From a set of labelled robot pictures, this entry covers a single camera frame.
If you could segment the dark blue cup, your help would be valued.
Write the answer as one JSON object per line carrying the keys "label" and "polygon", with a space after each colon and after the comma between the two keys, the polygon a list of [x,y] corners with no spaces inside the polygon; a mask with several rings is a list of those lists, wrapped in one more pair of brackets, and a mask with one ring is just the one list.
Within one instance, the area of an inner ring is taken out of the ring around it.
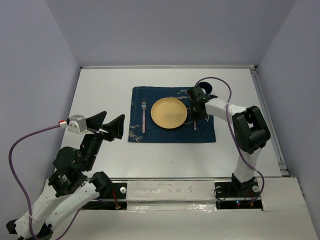
{"label": "dark blue cup", "polygon": [[210,95],[212,93],[213,87],[210,83],[206,81],[201,81],[198,86],[205,91],[206,95]]}

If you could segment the pink handled knife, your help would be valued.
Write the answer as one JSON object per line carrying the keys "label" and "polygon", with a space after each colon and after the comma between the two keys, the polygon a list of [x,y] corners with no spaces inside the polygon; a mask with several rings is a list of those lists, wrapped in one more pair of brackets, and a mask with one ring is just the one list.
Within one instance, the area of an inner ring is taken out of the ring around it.
{"label": "pink handled knife", "polygon": [[197,121],[196,120],[193,121],[193,129],[195,131],[197,130]]}

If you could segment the yellow plate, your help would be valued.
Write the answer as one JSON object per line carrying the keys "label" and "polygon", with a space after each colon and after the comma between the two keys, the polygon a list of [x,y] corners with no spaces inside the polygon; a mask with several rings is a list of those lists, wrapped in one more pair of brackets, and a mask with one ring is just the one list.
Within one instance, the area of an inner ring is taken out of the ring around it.
{"label": "yellow plate", "polygon": [[150,114],[157,126],[164,129],[175,129],[185,123],[188,110],[179,99],[165,97],[153,104]]}

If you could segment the blue fish placemat cloth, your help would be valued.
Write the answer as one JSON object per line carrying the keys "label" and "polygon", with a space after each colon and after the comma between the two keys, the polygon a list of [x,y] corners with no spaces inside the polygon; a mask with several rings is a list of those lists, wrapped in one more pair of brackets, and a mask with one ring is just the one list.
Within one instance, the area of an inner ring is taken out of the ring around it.
{"label": "blue fish placemat cloth", "polygon": [[[190,87],[135,86],[132,89],[128,141],[131,143],[214,143],[216,141],[214,117],[198,120],[197,130],[190,117]],[[145,133],[142,133],[142,98],[146,98]],[[187,108],[184,124],[174,129],[156,125],[151,117],[153,104],[162,98],[175,98]]]}

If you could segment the pink handled fork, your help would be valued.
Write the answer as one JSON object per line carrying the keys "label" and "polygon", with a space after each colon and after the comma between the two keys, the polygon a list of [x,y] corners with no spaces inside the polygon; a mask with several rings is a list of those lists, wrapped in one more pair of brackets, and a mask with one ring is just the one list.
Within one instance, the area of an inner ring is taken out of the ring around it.
{"label": "pink handled fork", "polygon": [[147,109],[146,98],[142,98],[141,108],[142,108],[142,133],[144,134],[146,132],[146,109]]}

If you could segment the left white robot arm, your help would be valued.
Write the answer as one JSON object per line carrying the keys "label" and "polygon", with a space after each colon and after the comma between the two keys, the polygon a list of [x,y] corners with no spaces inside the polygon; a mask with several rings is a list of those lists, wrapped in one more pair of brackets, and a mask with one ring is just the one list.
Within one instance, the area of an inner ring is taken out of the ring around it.
{"label": "left white robot arm", "polygon": [[[49,240],[66,218],[76,216],[88,202],[114,194],[113,182],[103,171],[94,173],[92,177],[85,175],[92,170],[102,142],[112,142],[123,137],[125,115],[121,114],[111,122],[104,123],[106,115],[106,111],[88,118],[73,115],[59,121],[57,125],[29,133],[13,143],[8,153],[8,163],[25,196],[27,212],[6,224],[11,235],[17,235],[19,240]],[[32,203],[14,169],[13,151],[22,140],[57,128],[84,137],[78,149],[66,146],[58,151],[52,163],[54,173],[45,183],[38,199]]]}

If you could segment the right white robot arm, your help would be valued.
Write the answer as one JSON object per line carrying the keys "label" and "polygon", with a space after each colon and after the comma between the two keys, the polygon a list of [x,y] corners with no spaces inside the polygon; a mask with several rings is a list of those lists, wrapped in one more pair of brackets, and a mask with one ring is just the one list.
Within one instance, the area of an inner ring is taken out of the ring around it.
{"label": "right white robot arm", "polygon": [[258,157],[271,138],[261,110],[255,105],[237,106],[215,95],[206,95],[200,86],[190,88],[187,94],[192,120],[214,116],[227,122],[239,157],[226,189],[242,196],[253,186]]}

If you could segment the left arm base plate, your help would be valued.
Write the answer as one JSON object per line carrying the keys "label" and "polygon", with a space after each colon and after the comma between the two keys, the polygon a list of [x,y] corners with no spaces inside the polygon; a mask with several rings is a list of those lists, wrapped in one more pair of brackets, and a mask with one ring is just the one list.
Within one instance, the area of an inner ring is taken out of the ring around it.
{"label": "left arm base plate", "polygon": [[95,197],[86,203],[82,210],[125,210],[127,208],[127,182],[116,181],[112,184],[112,190],[107,194]]}

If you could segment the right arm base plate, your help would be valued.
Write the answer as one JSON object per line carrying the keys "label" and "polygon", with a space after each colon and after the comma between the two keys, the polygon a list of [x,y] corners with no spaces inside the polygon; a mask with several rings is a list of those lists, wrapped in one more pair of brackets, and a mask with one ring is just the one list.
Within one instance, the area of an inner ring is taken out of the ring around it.
{"label": "right arm base plate", "polygon": [[263,209],[260,188],[255,177],[239,182],[232,175],[230,181],[215,182],[213,195],[217,210]]}

